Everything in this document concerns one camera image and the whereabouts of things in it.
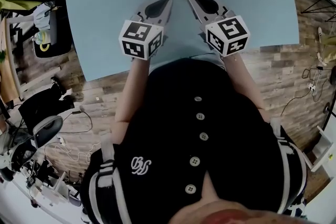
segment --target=yellow ring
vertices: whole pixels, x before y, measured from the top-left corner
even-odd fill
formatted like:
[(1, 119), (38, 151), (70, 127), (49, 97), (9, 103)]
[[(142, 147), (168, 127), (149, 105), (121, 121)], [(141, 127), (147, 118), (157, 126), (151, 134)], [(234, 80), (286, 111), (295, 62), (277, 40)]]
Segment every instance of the yellow ring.
[(40, 44), (40, 50), (41, 51), (47, 51), (49, 49), (49, 47), (50, 47), (50, 44), (47, 44), (46, 48), (44, 48), (43, 45), (45, 45), (45, 44)]

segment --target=wooden desk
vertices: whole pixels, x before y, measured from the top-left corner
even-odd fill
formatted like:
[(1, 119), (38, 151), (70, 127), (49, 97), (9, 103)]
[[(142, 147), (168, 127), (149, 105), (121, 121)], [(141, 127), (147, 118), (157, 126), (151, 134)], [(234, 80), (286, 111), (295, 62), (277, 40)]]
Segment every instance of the wooden desk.
[(21, 16), (15, 18), (3, 18), (0, 24), (0, 50), (6, 51), (6, 59), (0, 63), (1, 86), (0, 95), (4, 103), (19, 98), (24, 91), (33, 85), (41, 82), (48, 77), (52, 77), (60, 67), (53, 68), (38, 78), (24, 84), (20, 84), (14, 65), (14, 57), (12, 54), (11, 34), (9, 32), (10, 24), (28, 22), (33, 20), (33, 16)]

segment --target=wooden floor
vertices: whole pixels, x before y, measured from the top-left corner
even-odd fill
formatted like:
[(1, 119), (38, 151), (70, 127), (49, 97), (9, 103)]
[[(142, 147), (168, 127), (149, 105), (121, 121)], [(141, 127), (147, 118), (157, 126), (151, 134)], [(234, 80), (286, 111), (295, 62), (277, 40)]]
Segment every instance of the wooden floor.
[[(260, 50), (251, 50), (242, 53), (244, 62), (252, 77), (259, 85), (263, 94), (267, 110), (273, 116), (280, 116), (286, 103), (293, 97), (301, 97), (308, 92), (309, 79), (303, 79), (302, 73), (305, 68), (315, 67), (318, 63), (316, 53), (320, 47), (318, 43), (317, 27), (321, 26), (325, 33), (329, 33), (331, 23), (324, 23), (327, 14), (301, 14), (301, 11), (310, 6), (316, 0), (296, 0), (299, 28), (300, 44), (262, 47)], [(277, 17), (277, 9), (274, 8), (274, 20)], [(90, 121), (83, 113), (71, 115), (65, 120), (60, 135), (66, 141), (67, 148), (71, 150), (69, 156), (55, 144), (47, 146), (47, 157), (57, 167), (59, 172), (70, 171), (70, 179), (76, 181), (79, 173), (84, 173), (88, 166), (88, 159), (83, 153), (89, 150), (95, 151), (100, 145), (93, 144), (99, 142), (100, 132), (110, 132), (110, 123), (113, 120), (116, 102), (123, 89), (127, 73), (108, 76), (102, 79), (86, 82), (83, 76), (77, 54), (74, 49), (66, 55), (54, 58), (38, 59), (35, 57), (30, 43), (25, 43), (24, 58), (20, 64), (25, 70), (20, 75), (22, 80), (32, 79), (40, 73), (56, 66), (61, 66), (62, 70), (58, 76), (66, 85), (69, 92), (78, 98), (75, 110), (81, 109), (92, 117), (93, 128), (89, 132), (71, 134), (71, 132), (85, 131), (90, 128)], [(322, 72), (317, 85), (317, 96), (314, 102), (309, 93), (302, 99), (295, 99), (286, 108), (281, 122), (288, 135), (295, 141), (297, 146), (304, 150), (317, 137), (316, 126), (322, 126), (325, 115), (322, 109), (328, 101), (332, 100), (334, 87), (326, 82), (321, 90), (322, 84), (330, 75), (329, 70)], [(30, 92), (26, 93), (26, 98), (50, 86), (50, 81), (44, 81)], [(62, 116), (66, 117), (71, 111), (66, 111)], [(321, 168), (314, 175), (309, 174), (306, 197), (311, 200), (325, 185), (329, 178)]]

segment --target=white shoe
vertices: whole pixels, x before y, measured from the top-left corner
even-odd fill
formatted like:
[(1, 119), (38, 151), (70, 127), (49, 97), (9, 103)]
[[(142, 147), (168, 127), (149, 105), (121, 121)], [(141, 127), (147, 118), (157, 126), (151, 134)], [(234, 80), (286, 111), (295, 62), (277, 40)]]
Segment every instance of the white shoe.
[(323, 62), (323, 59), (322, 59), (322, 57), (321, 57), (321, 53), (317, 53), (316, 54), (316, 57), (317, 57), (317, 59), (319, 59), (319, 61), (321, 62), (321, 64), (325, 67), (327, 64), (325, 63), (325, 62)]
[(317, 32), (319, 33), (319, 40), (320, 40), (320, 43), (321, 43), (321, 37), (323, 35), (322, 28), (321, 27), (317, 28)]

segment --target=white embroidered logo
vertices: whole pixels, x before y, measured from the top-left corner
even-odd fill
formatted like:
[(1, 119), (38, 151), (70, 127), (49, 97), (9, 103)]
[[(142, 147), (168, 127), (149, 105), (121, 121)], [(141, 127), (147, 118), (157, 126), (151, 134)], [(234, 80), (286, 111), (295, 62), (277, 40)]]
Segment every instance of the white embroidered logo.
[(136, 170), (132, 172), (133, 175), (144, 175), (148, 171), (148, 166), (152, 164), (151, 160), (147, 160), (143, 162), (143, 157), (134, 157), (131, 163), (131, 167), (133, 170)]

